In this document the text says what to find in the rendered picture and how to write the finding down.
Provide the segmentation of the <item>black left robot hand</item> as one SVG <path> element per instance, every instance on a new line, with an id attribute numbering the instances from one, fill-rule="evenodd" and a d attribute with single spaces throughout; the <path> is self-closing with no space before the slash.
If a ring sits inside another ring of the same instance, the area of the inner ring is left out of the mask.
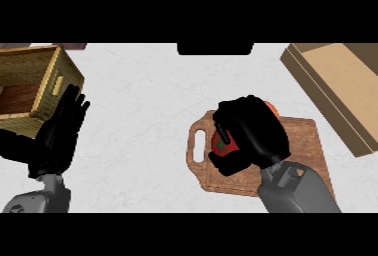
<path id="1" fill-rule="evenodd" d="M 0 129 L 0 157 L 28 165 L 31 179 L 68 170 L 89 106 L 80 88 L 70 84 L 36 138 Z"/>

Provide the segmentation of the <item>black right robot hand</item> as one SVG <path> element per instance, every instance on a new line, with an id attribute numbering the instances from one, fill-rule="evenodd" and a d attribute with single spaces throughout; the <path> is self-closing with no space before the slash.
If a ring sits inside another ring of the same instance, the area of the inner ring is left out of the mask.
<path id="1" fill-rule="evenodd" d="M 219 103 L 213 114 L 215 127 L 226 145 L 238 149 L 225 156 L 209 153 L 210 160 L 225 176 L 251 165 L 262 169 L 290 156 L 290 141 L 281 121 L 265 101 L 254 95 Z"/>

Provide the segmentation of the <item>red tomato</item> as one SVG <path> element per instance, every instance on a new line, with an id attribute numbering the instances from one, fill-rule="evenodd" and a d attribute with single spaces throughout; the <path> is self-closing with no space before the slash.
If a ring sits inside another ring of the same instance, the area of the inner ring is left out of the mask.
<path id="1" fill-rule="evenodd" d="M 220 157 L 225 157 L 231 152 L 237 151 L 240 149 L 234 138 L 231 138 L 231 143 L 226 144 L 222 140 L 219 132 L 215 132 L 213 138 L 212 138 L 212 151 L 216 155 Z"/>

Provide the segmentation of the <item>brown wooden cutting board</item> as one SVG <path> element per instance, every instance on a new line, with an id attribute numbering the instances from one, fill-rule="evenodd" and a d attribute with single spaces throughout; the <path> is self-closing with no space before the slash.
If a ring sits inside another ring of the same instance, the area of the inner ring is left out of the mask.
<path id="1" fill-rule="evenodd" d="M 226 177 L 220 174 L 210 161 L 209 153 L 212 152 L 212 138 L 216 131 L 213 113 L 215 111 L 209 110 L 204 117 L 192 124 L 189 129 L 186 151 L 188 167 L 206 191 L 257 197 L 257 189 L 262 183 L 260 168 L 251 165 L 238 174 Z M 330 193 L 334 193 L 316 122 L 312 119 L 282 117 L 281 123 L 290 139 L 291 157 L 288 161 L 308 165 L 316 171 L 325 182 Z M 203 162 L 194 160 L 195 133 L 198 130 L 206 132 Z"/>

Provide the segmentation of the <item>open cardboard box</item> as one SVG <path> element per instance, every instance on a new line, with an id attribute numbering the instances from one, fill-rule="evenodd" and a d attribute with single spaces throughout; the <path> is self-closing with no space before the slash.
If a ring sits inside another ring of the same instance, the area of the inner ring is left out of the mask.
<path id="1" fill-rule="evenodd" d="M 34 138 L 85 76 L 59 45 L 0 49 L 0 129 Z"/>

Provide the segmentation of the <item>tan flat cardboard carton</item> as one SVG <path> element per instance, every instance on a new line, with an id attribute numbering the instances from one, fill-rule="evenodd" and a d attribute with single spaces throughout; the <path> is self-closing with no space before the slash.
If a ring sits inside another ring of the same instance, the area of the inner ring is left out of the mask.
<path id="1" fill-rule="evenodd" d="M 291 43 L 281 61 L 352 154 L 378 152 L 378 43 Z"/>

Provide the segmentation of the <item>orange round fruit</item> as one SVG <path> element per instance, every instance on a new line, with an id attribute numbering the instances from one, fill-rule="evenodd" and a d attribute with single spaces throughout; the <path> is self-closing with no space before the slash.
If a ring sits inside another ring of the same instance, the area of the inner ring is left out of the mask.
<path id="1" fill-rule="evenodd" d="M 274 106 L 274 104 L 272 104 L 269 101 L 265 101 L 265 103 L 266 103 L 266 105 L 268 105 L 271 111 L 274 112 L 277 118 L 279 119 L 279 112 L 278 112 L 277 107 Z"/>

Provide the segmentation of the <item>black appliance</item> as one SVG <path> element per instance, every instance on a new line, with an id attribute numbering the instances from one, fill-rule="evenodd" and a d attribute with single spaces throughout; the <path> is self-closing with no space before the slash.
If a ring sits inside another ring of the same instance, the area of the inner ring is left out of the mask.
<path id="1" fill-rule="evenodd" d="M 179 43 L 178 53 L 188 56 L 248 55 L 253 43 Z"/>

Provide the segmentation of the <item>dark brown block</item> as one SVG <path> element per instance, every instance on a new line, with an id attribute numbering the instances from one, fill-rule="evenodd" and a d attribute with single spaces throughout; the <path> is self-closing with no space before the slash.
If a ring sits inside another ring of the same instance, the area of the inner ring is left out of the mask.
<path id="1" fill-rule="evenodd" d="M 88 43 L 52 43 L 52 45 L 61 46 L 65 50 L 85 50 Z"/>

